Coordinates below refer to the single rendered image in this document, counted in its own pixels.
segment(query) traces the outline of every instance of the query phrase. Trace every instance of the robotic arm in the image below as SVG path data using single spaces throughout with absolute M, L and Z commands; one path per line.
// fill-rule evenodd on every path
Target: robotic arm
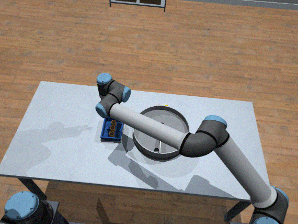
M 250 195 L 255 207 L 250 224 L 282 224 L 289 199 L 285 192 L 268 186 L 226 131 L 226 121 L 218 116 L 207 116 L 195 134 L 182 133 L 140 113 L 121 106 L 131 90 L 113 80 L 108 73 L 97 77 L 101 101 L 96 105 L 97 113 L 111 117 L 148 136 L 176 148 L 186 157 L 200 157 L 214 151 L 241 186 Z

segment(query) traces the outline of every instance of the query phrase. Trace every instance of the blue box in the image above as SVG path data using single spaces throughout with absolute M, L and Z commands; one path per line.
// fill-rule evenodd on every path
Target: blue box
M 100 138 L 102 141 L 120 142 L 122 133 L 123 133 L 124 124 L 122 122 L 119 122 L 116 120 L 117 125 L 116 125 L 115 137 L 110 137 L 109 131 L 110 131 L 110 126 L 111 126 L 112 120 L 114 120 L 114 119 L 112 119 L 110 117 L 105 118 L 104 124 L 102 126 L 102 130 L 101 130 Z

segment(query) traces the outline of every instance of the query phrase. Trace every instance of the table leg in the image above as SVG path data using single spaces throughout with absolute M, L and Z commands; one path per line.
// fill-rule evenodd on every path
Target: table leg
M 19 178 L 19 180 L 34 194 L 36 194 L 41 200 L 46 200 L 47 196 L 31 179 Z
M 233 208 L 231 208 L 225 215 L 224 221 L 231 221 L 240 212 L 246 209 L 251 203 L 247 201 L 239 201 Z

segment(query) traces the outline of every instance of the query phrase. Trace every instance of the white table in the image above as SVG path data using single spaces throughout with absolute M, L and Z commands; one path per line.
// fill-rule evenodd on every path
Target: white table
M 99 101 L 96 86 L 41 82 L 0 164 L 0 175 L 24 184 L 31 179 L 65 181 L 249 201 L 215 152 L 153 161 L 135 147 L 127 125 L 121 143 L 101 142 L 104 119 L 95 110 Z M 186 118 L 191 133 L 207 115 L 224 118 L 230 136 L 269 184 L 251 102 L 131 91 L 121 105 L 137 112 L 168 105 Z

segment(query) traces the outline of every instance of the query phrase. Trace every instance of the hardwood floor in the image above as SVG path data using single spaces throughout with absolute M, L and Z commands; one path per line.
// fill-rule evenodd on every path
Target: hardwood floor
M 40 81 L 95 86 L 102 72 L 134 90 L 253 102 L 270 184 L 290 199 L 284 223 L 298 223 L 298 11 L 180 0 L 167 1 L 165 13 L 108 0 L 0 1 L 0 158 Z M 236 203 L 36 183 L 68 221 L 85 224 L 101 223 L 101 207 L 114 223 L 224 223 Z M 0 177 L 0 217 L 26 190 Z M 249 206 L 233 220 L 249 223 L 252 213 Z

